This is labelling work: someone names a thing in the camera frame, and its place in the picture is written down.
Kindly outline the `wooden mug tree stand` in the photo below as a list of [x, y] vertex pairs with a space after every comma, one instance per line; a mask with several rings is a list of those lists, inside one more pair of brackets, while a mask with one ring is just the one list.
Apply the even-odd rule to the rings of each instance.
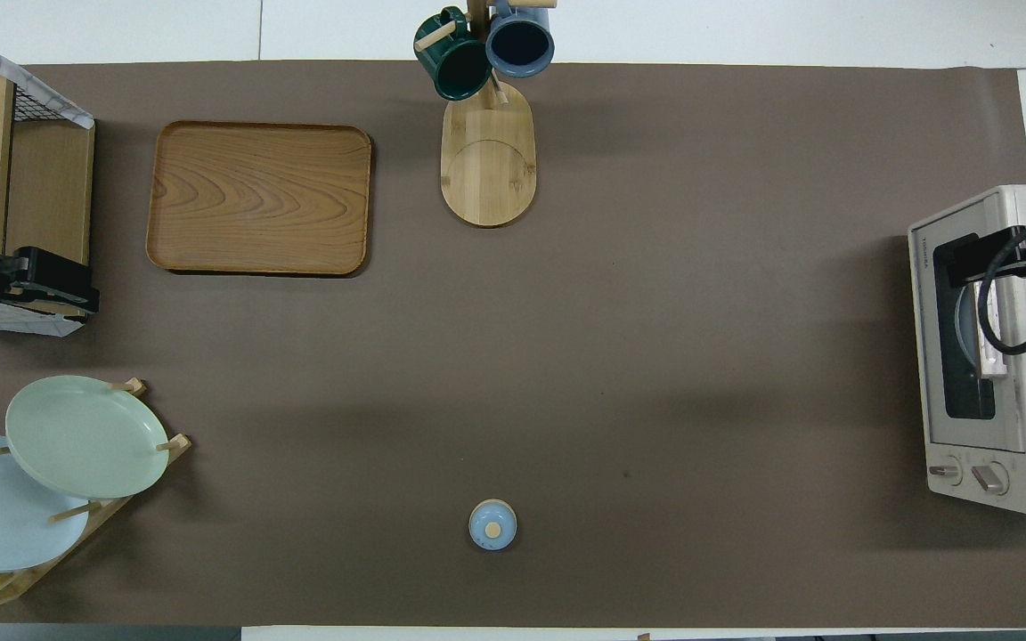
[[[487, 42], [494, 6], [467, 0], [469, 28]], [[538, 163], [529, 102], [492, 66], [479, 93], [447, 101], [439, 172], [444, 202], [459, 219], [495, 228], [525, 213], [536, 195]]]

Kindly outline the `small blue lidded jar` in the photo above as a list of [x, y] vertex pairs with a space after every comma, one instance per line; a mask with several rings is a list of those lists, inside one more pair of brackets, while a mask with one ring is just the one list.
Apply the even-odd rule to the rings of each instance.
[[480, 550], [501, 551], [517, 538], [516, 511], [508, 502], [481, 500], [468, 517], [468, 535]]

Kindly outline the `blue mug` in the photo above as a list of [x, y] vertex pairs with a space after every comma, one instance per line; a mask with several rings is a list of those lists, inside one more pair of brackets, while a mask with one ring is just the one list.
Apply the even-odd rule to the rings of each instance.
[[503, 76], [532, 77], [553, 61], [555, 44], [550, 31], [553, 1], [490, 0], [494, 16], [485, 49], [494, 69]]

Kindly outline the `rectangular wooden tray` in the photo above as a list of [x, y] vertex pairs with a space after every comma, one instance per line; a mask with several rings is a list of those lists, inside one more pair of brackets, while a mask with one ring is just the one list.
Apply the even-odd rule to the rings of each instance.
[[146, 255], [171, 272], [353, 275], [368, 252], [371, 174], [373, 142], [359, 127], [168, 123]]

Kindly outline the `pale green plate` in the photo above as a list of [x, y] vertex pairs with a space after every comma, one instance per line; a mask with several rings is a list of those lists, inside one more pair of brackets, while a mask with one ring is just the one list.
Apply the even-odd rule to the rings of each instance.
[[83, 375], [25, 385], [5, 411], [5, 439], [21, 469], [49, 490], [122, 499], [157, 483], [168, 441], [158, 415], [130, 391]]

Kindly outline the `wooden plate rack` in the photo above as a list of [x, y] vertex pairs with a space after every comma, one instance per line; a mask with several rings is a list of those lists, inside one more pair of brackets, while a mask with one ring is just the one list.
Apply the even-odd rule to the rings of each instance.
[[[137, 397], [140, 401], [143, 401], [142, 396], [143, 393], [145, 393], [145, 383], [143, 380], [139, 380], [139, 378], [130, 378], [130, 380], [126, 380], [123, 383], [110, 383], [110, 382], [106, 383], [109, 383], [110, 388], [130, 391], [130, 393], [134, 394], [134, 396]], [[167, 467], [170, 467], [171, 464], [174, 464], [179, 458], [181, 458], [182, 455], [186, 453], [186, 451], [191, 447], [191, 441], [189, 441], [187, 435], [168, 434], [167, 430], [166, 434], [168, 437], [168, 441], [166, 443], [163, 443], [163, 445], [160, 446], [160, 449], [165, 450], [167, 452], [168, 454]], [[4, 433], [0, 435], [5, 439], [5, 427], [4, 427]], [[5, 439], [5, 446], [0, 448], [0, 454], [11, 454], [11, 451], [7, 446], [7, 439]], [[18, 599], [18, 597], [23, 596], [23, 594], [28, 592], [30, 588], [34, 587], [34, 585], [36, 585], [38, 580], [43, 579], [44, 576], [49, 571], [52, 571], [53, 568], [56, 567], [56, 565], [60, 564], [60, 562], [65, 559], [65, 557], [68, 557], [70, 553], [74, 552], [75, 550], [77, 550], [78, 547], [81, 547], [83, 543], [88, 540], [91, 535], [94, 535], [94, 532], [97, 532], [98, 529], [101, 529], [103, 525], [107, 523], [107, 521], [113, 518], [113, 516], [116, 515], [118, 511], [121, 511], [122, 508], [125, 507], [127, 503], [129, 503], [131, 499], [134, 498], [135, 495], [127, 496], [127, 498], [122, 498], [122, 499], [82, 499], [85, 500], [84, 506], [78, 508], [72, 508], [72, 510], [62, 512], [62, 514], [52, 516], [52, 519], [50, 520], [52, 520], [53, 523], [57, 523], [57, 521], [68, 519], [70, 516], [76, 514], [88, 514], [89, 519], [88, 523], [86, 524], [85, 531], [82, 532], [80, 540], [77, 540], [77, 543], [75, 543], [73, 547], [69, 549], [68, 552], [64, 553], [64, 555], [56, 557], [56, 559], [50, 560], [49, 563], [34, 565], [34, 567], [24, 569], [24, 571], [1, 572], [0, 605], [5, 604], [5, 602], [11, 602], [13, 600]]]

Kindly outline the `dark green mug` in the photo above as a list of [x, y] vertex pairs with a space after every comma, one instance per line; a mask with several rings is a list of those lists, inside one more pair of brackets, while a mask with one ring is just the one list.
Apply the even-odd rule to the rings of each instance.
[[447, 5], [416, 29], [416, 61], [447, 101], [464, 101], [488, 84], [492, 65], [484, 41], [473, 36], [468, 15]]

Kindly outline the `large brown table mat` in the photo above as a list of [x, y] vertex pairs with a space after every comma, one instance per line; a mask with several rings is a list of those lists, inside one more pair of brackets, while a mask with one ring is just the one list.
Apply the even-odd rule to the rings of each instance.
[[[29, 382], [134, 375], [192, 448], [0, 620], [1026, 628], [1026, 515], [928, 490], [907, 243], [1026, 183], [1013, 70], [555, 65], [500, 230], [445, 207], [415, 61], [36, 73], [98, 123], [101, 309], [0, 332], [0, 434]], [[360, 271], [154, 266], [180, 120], [365, 130]]]

